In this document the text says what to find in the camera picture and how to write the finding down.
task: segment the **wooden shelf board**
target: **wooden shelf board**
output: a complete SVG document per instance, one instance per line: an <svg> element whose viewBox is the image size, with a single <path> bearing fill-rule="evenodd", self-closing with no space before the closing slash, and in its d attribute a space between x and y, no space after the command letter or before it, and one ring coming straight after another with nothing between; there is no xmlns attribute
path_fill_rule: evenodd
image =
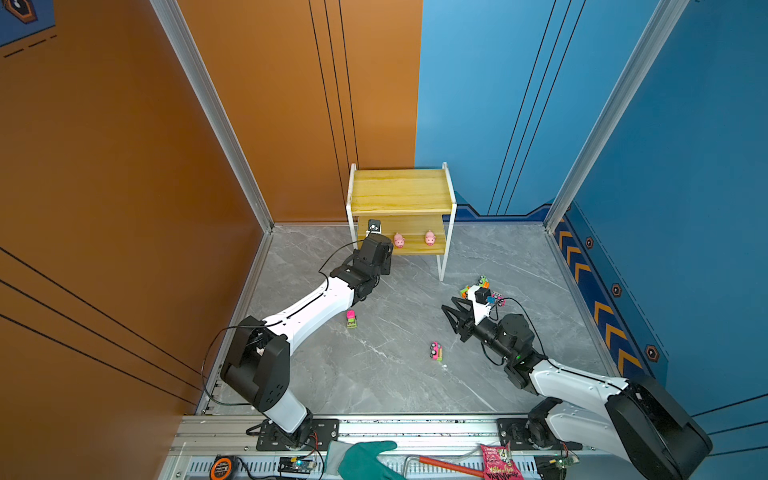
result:
<svg viewBox="0 0 768 480"><path fill-rule="evenodd" d="M350 202L352 215L451 213L445 170L358 170Z"/></svg>
<svg viewBox="0 0 768 480"><path fill-rule="evenodd" d="M445 253L445 227L441 214L429 215L385 215L360 216L358 220L357 239L366 236L368 220L375 218L382 222L382 235L393 239L395 233L400 233L406 239L403 248L393 250L394 255L442 255ZM427 245L424 236L427 231L435 233L437 240L434 245Z"/></svg>

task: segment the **green glove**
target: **green glove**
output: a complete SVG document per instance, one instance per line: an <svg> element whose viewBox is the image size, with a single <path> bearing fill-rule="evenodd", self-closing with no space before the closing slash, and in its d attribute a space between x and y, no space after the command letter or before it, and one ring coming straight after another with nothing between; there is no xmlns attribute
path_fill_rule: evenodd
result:
<svg viewBox="0 0 768 480"><path fill-rule="evenodd" d="M396 448L394 442L357 443L344 455L339 474L344 480L406 480L376 458L379 453Z"/></svg>

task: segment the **gray marble floor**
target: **gray marble floor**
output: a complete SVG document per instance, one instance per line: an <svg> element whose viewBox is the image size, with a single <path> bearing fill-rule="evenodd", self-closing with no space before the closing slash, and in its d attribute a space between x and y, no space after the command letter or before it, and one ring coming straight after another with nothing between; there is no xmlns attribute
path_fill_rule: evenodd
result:
<svg viewBox="0 0 768 480"><path fill-rule="evenodd" d="M348 242L348 227L277 227L250 314L264 318L320 285L317 268ZM443 283L434 256L393 257L392 273L355 305L356 329L347 329L340 313L294 353L290 388L316 414L527 412L540 398L516 389L476 338L459 341L440 306L486 275L492 290L525 306L549 356L605 374L556 262L541 225L456 225ZM508 301L500 311L519 307ZM442 362L429 358L432 341L444 346ZM221 399L242 402L227 386ZM254 411L217 406L214 412Z"/></svg>

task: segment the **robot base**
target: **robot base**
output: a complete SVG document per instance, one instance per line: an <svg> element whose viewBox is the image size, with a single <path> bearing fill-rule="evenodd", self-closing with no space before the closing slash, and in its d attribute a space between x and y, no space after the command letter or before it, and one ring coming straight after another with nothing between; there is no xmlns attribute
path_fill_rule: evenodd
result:
<svg viewBox="0 0 768 480"><path fill-rule="evenodd" d="M554 444L548 449L542 449L531 444L531 433L528 431L528 419L497 419L498 439L502 445L511 442L512 450L560 450L560 443ZM575 452L582 450L584 446L578 442L566 442L568 450Z"/></svg>
<svg viewBox="0 0 768 480"><path fill-rule="evenodd" d="M318 451L325 452L330 441L339 437L339 420L312 419L312 433L317 433ZM256 450L260 452L285 452L292 449L291 446L289 439L280 431L277 424L265 421L261 425ZM314 436L311 435L306 447L302 447L301 450L312 450L314 446Z"/></svg>

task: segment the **orange wall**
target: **orange wall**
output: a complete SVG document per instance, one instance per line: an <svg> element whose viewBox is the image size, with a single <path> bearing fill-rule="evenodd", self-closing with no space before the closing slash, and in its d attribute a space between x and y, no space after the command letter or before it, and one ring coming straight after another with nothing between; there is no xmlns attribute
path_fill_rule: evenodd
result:
<svg viewBox="0 0 768 480"><path fill-rule="evenodd" d="M149 2L55 14L0 58L2 474L154 478L261 231Z"/></svg>
<svg viewBox="0 0 768 480"><path fill-rule="evenodd" d="M421 2L179 3L275 221L345 220L353 163L413 167Z"/></svg>

